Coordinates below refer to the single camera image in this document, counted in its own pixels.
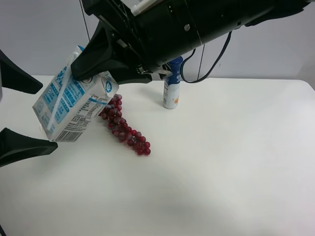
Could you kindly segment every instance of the robotic arm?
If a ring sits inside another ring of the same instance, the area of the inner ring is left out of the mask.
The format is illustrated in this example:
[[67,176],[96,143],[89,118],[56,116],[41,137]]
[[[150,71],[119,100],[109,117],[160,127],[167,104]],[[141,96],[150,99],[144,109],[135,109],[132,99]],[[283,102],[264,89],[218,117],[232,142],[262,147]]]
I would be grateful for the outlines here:
[[100,22],[72,74],[84,80],[109,70],[119,84],[148,83],[152,73],[163,79],[172,59],[243,25],[297,14],[311,1],[144,0],[131,11],[120,0],[82,0]]

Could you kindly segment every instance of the barcode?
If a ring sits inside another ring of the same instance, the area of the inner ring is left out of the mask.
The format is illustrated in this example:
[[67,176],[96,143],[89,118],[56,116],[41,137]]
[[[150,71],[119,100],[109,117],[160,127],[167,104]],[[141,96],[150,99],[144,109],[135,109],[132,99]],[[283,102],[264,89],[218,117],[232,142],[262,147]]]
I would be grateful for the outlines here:
[[56,142],[75,142],[81,134],[81,132],[63,131],[56,139]]

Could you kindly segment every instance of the white bottle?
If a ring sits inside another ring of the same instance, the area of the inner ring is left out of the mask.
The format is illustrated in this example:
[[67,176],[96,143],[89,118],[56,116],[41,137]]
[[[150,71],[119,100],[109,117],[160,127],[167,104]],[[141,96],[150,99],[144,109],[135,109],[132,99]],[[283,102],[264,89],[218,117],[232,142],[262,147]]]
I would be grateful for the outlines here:
[[164,82],[164,107],[175,109],[179,101],[180,82],[181,82],[181,65],[183,58],[179,57],[169,62],[173,75],[165,79]]

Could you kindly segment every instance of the grape bunch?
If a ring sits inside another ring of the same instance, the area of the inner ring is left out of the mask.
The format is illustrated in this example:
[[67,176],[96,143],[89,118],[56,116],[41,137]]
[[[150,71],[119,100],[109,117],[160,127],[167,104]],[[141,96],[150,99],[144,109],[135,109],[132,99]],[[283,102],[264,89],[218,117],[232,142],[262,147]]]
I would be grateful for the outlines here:
[[147,142],[146,137],[128,126],[127,121],[123,118],[122,98],[120,94],[115,94],[99,116],[101,116],[103,120],[108,121],[107,128],[119,139],[120,143],[126,142],[139,156],[150,155],[151,144]]

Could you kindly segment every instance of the milk carton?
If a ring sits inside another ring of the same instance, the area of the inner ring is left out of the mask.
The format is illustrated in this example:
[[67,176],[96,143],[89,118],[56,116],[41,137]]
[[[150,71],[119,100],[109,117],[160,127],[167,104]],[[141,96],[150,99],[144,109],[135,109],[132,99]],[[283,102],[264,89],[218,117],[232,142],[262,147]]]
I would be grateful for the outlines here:
[[51,141],[77,141],[119,89],[109,72],[85,81],[74,80],[70,66],[80,53],[78,47],[64,69],[52,79],[33,105],[37,118]]

